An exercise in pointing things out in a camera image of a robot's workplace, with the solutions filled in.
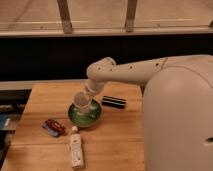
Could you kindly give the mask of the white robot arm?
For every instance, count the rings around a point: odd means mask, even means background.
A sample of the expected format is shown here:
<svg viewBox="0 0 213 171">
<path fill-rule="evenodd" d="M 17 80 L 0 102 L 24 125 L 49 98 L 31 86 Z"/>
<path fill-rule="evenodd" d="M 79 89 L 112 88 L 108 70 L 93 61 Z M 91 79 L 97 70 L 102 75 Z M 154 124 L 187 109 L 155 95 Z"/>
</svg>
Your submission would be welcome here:
<svg viewBox="0 0 213 171">
<path fill-rule="evenodd" d="M 86 73 L 92 96 L 108 81 L 142 88 L 145 171 L 213 171 L 213 55 L 120 65 L 106 57 Z"/>
</svg>

